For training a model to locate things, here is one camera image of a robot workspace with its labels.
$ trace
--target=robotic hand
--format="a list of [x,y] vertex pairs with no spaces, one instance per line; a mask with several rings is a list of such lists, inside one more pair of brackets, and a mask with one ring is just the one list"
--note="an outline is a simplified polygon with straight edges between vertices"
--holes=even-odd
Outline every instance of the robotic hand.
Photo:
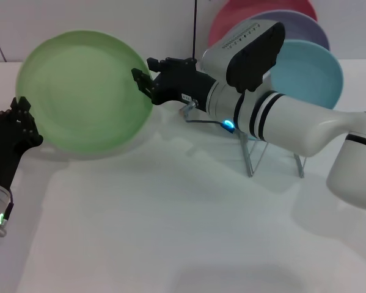
[[25,97],[13,99],[10,110],[0,111],[0,236],[6,235],[5,225],[13,209],[10,191],[22,155],[38,147],[43,137],[29,113],[31,105]]
[[195,102],[219,122],[305,157],[347,133],[327,179],[346,202],[366,209],[366,112],[344,113],[298,101],[273,90],[269,69],[283,45],[282,23],[246,20],[211,47],[196,71],[196,60],[148,59],[160,72],[153,81],[133,69],[139,90],[159,105],[169,100]]

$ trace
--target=white table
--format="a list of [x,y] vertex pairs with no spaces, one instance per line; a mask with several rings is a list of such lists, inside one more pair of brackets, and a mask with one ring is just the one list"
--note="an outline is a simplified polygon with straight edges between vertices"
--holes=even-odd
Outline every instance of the white table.
[[[0,63],[0,110],[19,66]],[[366,110],[366,60],[342,66],[337,108]],[[238,141],[184,123],[179,106],[155,107],[134,141],[104,156],[48,144],[25,155],[0,293],[366,293],[366,212],[325,185],[344,136],[305,179],[275,146],[249,179]]]

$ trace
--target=plate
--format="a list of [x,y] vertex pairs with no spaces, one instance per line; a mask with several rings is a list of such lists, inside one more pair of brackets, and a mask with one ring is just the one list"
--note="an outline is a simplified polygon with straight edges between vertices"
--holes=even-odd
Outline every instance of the plate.
[[313,18],[293,10],[272,10],[254,15],[253,20],[280,21],[286,28],[286,38],[316,43],[329,50],[325,31]]
[[342,94],[339,62],[312,42],[285,40],[270,71],[274,90],[310,104],[333,109]]
[[101,32],[66,32],[25,60],[16,96],[28,99],[39,132],[59,148],[105,151],[130,140],[152,111],[132,68],[148,73],[124,42]]
[[211,25],[208,46],[211,47],[243,20],[269,10],[295,10],[317,20],[313,6],[305,0],[229,1],[219,11]]

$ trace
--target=purple plate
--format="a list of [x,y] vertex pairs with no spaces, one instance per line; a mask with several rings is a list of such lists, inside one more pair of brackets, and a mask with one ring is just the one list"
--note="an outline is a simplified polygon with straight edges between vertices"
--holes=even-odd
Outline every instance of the purple plate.
[[251,17],[253,20],[274,20],[285,25],[286,38],[310,41],[329,50],[325,31],[311,17],[292,10],[270,10]]

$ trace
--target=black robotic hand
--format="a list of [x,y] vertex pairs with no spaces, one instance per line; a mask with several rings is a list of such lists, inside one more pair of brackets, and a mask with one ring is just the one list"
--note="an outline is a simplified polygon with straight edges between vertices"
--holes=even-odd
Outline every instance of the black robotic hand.
[[154,105],[167,101],[181,101],[188,104],[197,101],[197,108],[206,111],[208,94],[216,82],[205,73],[196,70],[196,59],[166,58],[158,61],[147,59],[151,71],[159,72],[157,78],[152,78],[139,69],[132,69],[134,80],[139,90],[146,94]]
[[10,190],[22,155],[43,142],[35,119],[29,113],[31,105],[25,97],[13,99],[9,110],[0,111],[0,186]]

